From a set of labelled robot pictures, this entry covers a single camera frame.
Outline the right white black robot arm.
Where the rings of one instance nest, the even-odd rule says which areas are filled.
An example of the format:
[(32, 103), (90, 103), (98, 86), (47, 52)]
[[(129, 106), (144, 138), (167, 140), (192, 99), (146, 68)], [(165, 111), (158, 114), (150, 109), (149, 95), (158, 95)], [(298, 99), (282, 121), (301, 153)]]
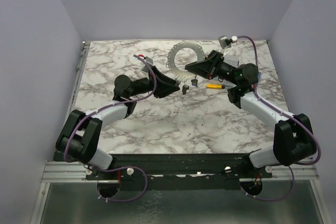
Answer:
[(204, 60), (187, 64), (185, 70), (208, 80), (218, 77), (234, 84), (227, 90), (230, 103), (251, 113), (273, 130), (272, 146), (251, 152), (241, 164), (246, 177), (254, 177), (261, 167), (298, 164), (317, 152), (306, 115), (285, 112), (255, 93), (258, 83), (255, 64), (233, 67), (224, 61), (222, 53), (213, 50)]

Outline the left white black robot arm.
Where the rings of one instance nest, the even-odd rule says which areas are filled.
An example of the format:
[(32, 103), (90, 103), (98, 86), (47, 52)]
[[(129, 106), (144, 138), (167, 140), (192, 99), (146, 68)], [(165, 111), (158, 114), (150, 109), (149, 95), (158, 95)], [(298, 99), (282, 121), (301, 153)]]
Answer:
[(132, 100), (131, 97), (148, 93), (160, 99), (179, 90), (178, 82), (160, 73), (155, 66), (146, 78), (139, 80), (119, 75), (114, 81), (114, 97), (110, 104), (92, 111), (70, 112), (56, 141), (56, 150), (64, 154), (65, 161), (95, 166), (102, 178), (110, 179), (115, 175), (116, 166), (112, 156), (98, 148), (101, 130), (133, 113), (142, 99)]

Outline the perforated metal ring disc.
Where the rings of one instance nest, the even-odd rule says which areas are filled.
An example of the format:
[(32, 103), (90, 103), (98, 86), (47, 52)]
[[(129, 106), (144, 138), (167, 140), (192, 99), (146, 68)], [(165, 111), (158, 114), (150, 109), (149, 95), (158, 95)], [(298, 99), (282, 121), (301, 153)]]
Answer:
[(204, 60), (205, 58), (203, 48), (193, 41), (182, 41), (175, 44), (167, 54), (166, 67), (169, 68), (170, 72), (179, 80), (190, 79), (194, 76), (194, 74), (188, 71), (180, 70), (175, 64), (176, 54), (184, 48), (193, 50), (196, 53), (197, 61)]

